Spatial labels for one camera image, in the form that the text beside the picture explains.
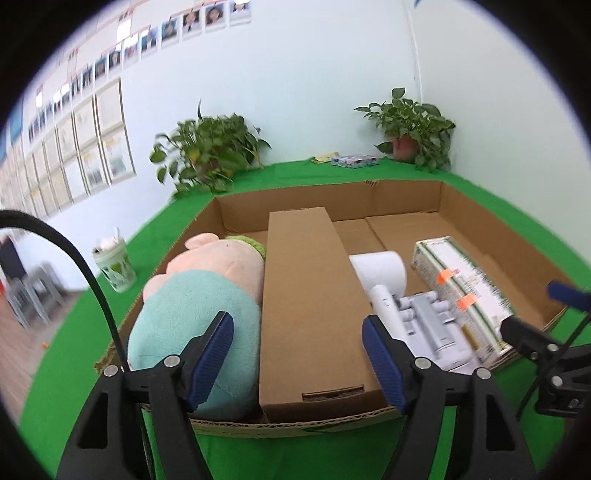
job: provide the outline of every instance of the small box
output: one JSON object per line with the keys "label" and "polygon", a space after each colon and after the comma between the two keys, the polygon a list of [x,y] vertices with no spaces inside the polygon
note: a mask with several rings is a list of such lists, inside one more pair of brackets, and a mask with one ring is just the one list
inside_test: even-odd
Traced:
{"label": "small box", "polygon": [[338,167],[360,168],[377,165],[379,160],[371,155],[347,155],[345,157],[333,157],[330,163]]}
{"label": "small box", "polygon": [[450,302],[468,343],[485,367],[491,367],[512,347],[501,336],[501,322],[514,314],[509,300],[449,236],[417,242],[413,267]]}

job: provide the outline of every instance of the black cable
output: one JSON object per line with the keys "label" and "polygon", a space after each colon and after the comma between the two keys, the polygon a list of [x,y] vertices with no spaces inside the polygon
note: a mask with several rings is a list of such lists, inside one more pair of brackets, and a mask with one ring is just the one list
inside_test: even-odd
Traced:
{"label": "black cable", "polygon": [[521,403],[519,404],[519,408],[517,409],[517,413],[515,414],[515,416],[517,417],[517,420],[521,420],[521,416],[523,415],[523,411],[525,410],[525,407],[527,406],[528,402],[530,401],[531,396],[534,394],[536,389],[542,383],[542,380],[546,377],[546,375],[548,375],[550,370],[552,370],[552,368],[554,368],[554,366],[556,365],[558,360],[560,360],[560,358],[564,355],[565,351],[569,349],[569,347],[576,340],[576,338],[581,334],[581,332],[589,324],[589,322],[591,322],[591,312],[588,312],[587,315],[585,315],[584,319],[581,320],[581,322],[577,325],[577,328],[575,328],[573,330],[573,333],[570,334],[570,336],[566,340],[566,342],[563,343],[559,347],[559,349],[557,350],[557,352],[554,355],[554,357],[552,358],[552,360],[550,362],[548,362],[546,367],[544,369],[542,369],[540,371],[540,373],[538,373],[535,380],[532,382],[529,389],[527,390],[527,392],[525,392],[525,395],[521,399]]}
{"label": "black cable", "polygon": [[[48,240],[55,246],[61,248],[74,261],[99,302],[100,309],[103,311],[103,315],[105,316],[105,320],[111,332],[111,338],[115,344],[115,349],[119,355],[123,371],[129,372],[130,368],[127,361],[127,354],[123,348],[123,343],[121,342],[121,337],[119,336],[119,331],[117,330],[115,318],[113,317],[109,303],[107,302],[105,294],[100,289],[100,285],[96,281],[95,276],[92,274],[92,270],[86,264],[86,261],[72,242],[45,222],[29,215],[28,213],[19,212],[17,210],[0,210],[0,229],[2,228],[18,228],[20,230],[36,233],[40,237],[43,237],[45,240]],[[148,464],[148,472],[150,478],[155,480],[154,456],[150,446],[150,439],[148,438],[148,430],[145,425],[144,416],[141,412],[141,406],[138,405],[137,408],[139,410],[139,425],[142,434],[142,443],[144,445],[144,453]]]}

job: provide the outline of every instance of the photo portrait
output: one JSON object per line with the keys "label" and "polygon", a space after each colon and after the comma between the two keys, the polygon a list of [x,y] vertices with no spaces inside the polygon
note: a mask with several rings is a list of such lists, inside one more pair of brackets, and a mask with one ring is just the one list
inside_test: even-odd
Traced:
{"label": "photo portrait", "polygon": [[178,40],[177,19],[171,18],[170,20],[163,22],[161,34],[163,45],[173,43],[174,40]]}
{"label": "photo portrait", "polygon": [[200,11],[191,10],[183,15],[183,38],[201,33]]}
{"label": "photo portrait", "polygon": [[121,48],[109,52],[109,71],[121,66]]}
{"label": "photo portrait", "polygon": [[42,131],[45,128],[45,110],[39,112],[39,130]]}
{"label": "photo portrait", "polygon": [[135,63],[136,61],[138,61],[138,56],[139,56],[139,52],[138,52],[138,42],[135,41],[134,43],[132,43],[131,45],[128,45],[125,47],[125,49],[123,50],[123,66],[127,67],[133,63]]}
{"label": "photo portrait", "polygon": [[80,77],[76,76],[72,78],[70,82],[70,95],[72,97],[72,101],[80,95]]}
{"label": "photo portrait", "polygon": [[92,83],[92,66],[82,72],[82,90],[86,90]]}
{"label": "photo portrait", "polygon": [[52,117],[53,117],[53,104],[49,103],[45,107],[45,118],[48,122],[50,122]]}
{"label": "photo portrait", "polygon": [[107,57],[99,58],[95,63],[95,80],[105,76],[107,71]]}
{"label": "photo portrait", "polygon": [[205,28],[207,30],[216,30],[225,26],[223,4],[207,7],[205,10]]}
{"label": "photo portrait", "polygon": [[251,20],[251,4],[248,0],[235,0],[230,3],[230,25],[248,23]]}
{"label": "photo portrait", "polygon": [[151,54],[151,53],[155,53],[157,44],[158,44],[158,29],[156,27],[154,27],[154,28],[148,28],[148,29],[144,30],[141,34],[141,40],[140,40],[142,57],[144,57],[145,55]]}

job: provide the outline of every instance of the black clamp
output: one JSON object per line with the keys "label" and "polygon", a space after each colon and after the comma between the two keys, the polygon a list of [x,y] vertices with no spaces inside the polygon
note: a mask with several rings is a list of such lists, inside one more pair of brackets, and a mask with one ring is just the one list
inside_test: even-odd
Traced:
{"label": "black clamp", "polygon": [[383,480],[429,477],[446,406],[457,407],[446,480],[535,477],[515,414],[486,368],[444,372],[390,337],[376,315],[365,319],[362,339],[388,403],[408,416]]}
{"label": "black clamp", "polygon": [[180,355],[133,372],[105,368],[66,443],[57,480],[149,480],[141,404],[150,404],[167,480],[212,480],[188,413],[207,400],[232,338],[232,317],[219,312]]}

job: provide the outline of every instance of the wooden floor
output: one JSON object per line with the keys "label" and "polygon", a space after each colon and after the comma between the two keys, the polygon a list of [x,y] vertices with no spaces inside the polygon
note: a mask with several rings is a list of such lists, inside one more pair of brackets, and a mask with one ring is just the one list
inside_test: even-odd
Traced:
{"label": "wooden floor", "polygon": [[45,353],[43,343],[51,347],[52,338],[78,297],[78,294],[68,295],[66,304],[52,312],[49,325],[33,316],[28,328],[18,323],[5,297],[0,297],[0,397],[15,423]]}

